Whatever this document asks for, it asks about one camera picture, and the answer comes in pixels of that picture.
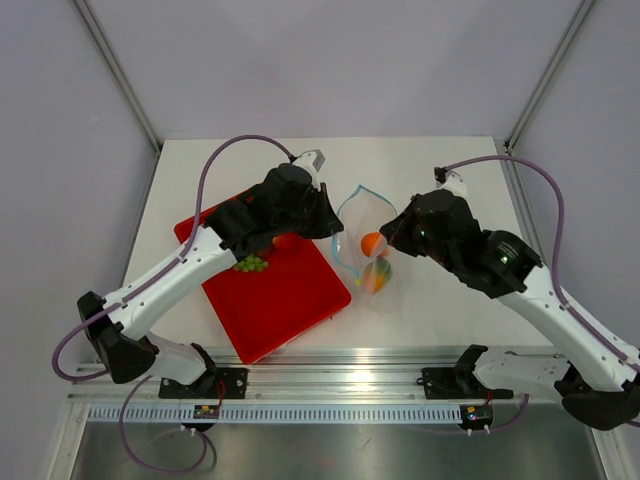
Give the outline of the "orange fruit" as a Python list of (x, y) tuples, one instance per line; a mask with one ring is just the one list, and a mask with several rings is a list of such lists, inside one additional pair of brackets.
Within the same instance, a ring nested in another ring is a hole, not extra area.
[(369, 258), (384, 258), (390, 254), (390, 247), (387, 240), (380, 232), (365, 234), (360, 240), (360, 248), (361, 252)]

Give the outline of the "clear zip top bag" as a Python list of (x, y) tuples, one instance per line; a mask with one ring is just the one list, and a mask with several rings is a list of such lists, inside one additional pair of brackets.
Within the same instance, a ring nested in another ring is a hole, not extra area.
[(344, 230), (331, 238), (331, 258), (356, 301), (391, 288), (393, 249), (380, 228), (398, 212), (382, 194), (359, 184), (337, 211)]

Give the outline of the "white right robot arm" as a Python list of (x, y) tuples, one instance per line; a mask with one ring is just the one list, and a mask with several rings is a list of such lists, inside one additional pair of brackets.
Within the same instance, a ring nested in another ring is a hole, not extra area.
[(638, 419), (638, 348), (562, 299), (550, 269), (520, 237), (482, 229), (467, 201), (447, 190), (414, 195), (380, 233), (395, 250), (433, 259), (465, 286), (516, 312), (559, 351), (536, 357), (473, 344), (445, 378), (432, 379), (444, 397), (529, 394), (560, 403), (602, 431)]

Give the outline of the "red pomegranate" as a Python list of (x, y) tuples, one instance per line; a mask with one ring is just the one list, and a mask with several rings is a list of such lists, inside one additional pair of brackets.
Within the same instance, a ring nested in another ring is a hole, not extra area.
[(273, 238), (272, 245), (277, 251), (291, 252), (298, 248), (300, 238), (296, 234), (283, 234)]

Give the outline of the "green orange mango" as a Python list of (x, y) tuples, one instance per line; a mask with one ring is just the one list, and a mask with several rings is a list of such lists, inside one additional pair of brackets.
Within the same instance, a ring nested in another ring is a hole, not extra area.
[(384, 259), (378, 258), (367, 265), (362, 274), (362, 287), (371, 294), (380, 292), (391, 280), (393, 270)]

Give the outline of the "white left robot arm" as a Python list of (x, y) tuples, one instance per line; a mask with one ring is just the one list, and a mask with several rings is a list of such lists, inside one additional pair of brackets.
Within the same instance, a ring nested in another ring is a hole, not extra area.
[(324, 239), (343, 230), (318, 170), (300, 160), (271, 169), (265, 179), (220, 203), (191, 237), (131, 285), (104, 297), (88, 292), (78, 301), (86, 328), (111, 380), (124, 384), (160, 376), (195, 398), (215, 388), (218, 368), (197, 344), (152, 335), (155, 323), (191, 291), (281, 235)]

